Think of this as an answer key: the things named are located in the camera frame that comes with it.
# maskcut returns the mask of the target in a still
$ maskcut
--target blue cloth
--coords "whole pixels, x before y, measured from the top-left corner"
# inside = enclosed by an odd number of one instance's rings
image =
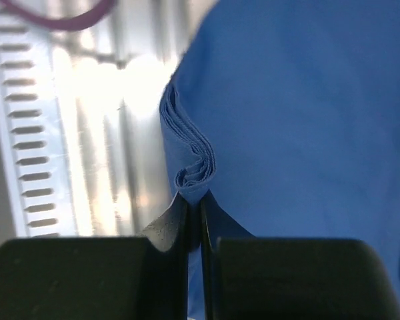
[[[366,241],[400,300],[400,0],[221,0],[160,112],[174,193],[257,236]]]

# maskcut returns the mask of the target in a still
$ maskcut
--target folded fabric edge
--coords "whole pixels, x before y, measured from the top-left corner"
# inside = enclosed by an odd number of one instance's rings
[[[165,141],[182,145],[184,154],[183,167],[178,168],[173,180],[176,190],[190,204],[197,204],[209,190],[209,182],[216,172],[215,155],[210,142],[193,124],[178,98],[175,84],[171,81],[166,86],[159,106],[163,138]],[[167,153],[178,153],[181,150],[165,150]]]

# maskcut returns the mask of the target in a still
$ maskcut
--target fabric fold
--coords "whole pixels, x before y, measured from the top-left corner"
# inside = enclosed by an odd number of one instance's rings
[[[196,205],[215,175],[212,146],[184,111],[172,81],[165,89],[159,112],[168,175],[174,177],[172,194],[179,192],[191,205]]]

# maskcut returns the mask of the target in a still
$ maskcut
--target slotted metal panel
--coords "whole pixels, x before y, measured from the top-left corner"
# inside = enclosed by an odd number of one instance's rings
[[[0,143],[18,237],[77,234],[50,56],[46,31],[0,8]]]

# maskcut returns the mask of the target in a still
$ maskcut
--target metal wall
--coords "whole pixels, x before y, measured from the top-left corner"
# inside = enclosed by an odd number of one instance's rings
[[[51,33],[0,8],[0,243],[132,235],[170,202],[158,102],[215,0],[120,0]],[[68,17],[94,0],[24,0]]]

